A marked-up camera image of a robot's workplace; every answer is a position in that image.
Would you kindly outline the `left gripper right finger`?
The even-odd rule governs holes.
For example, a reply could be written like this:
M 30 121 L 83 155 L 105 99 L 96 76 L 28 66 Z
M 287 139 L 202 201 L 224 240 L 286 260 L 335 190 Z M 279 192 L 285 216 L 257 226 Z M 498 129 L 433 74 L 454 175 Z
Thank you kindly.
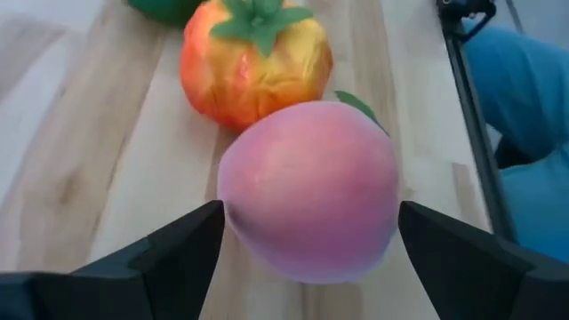
M 568 320 L 566 263 L 412 201 L 398 227 L 440 318 Z

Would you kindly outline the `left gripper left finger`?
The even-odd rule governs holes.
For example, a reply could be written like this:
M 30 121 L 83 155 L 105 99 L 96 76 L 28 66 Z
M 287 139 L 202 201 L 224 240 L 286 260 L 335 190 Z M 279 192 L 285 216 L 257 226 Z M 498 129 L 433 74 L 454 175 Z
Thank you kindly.
M 71 273 L 3 273 L 1 317 L 197 319 L 224 227 L 223 203 L 214 200 Z

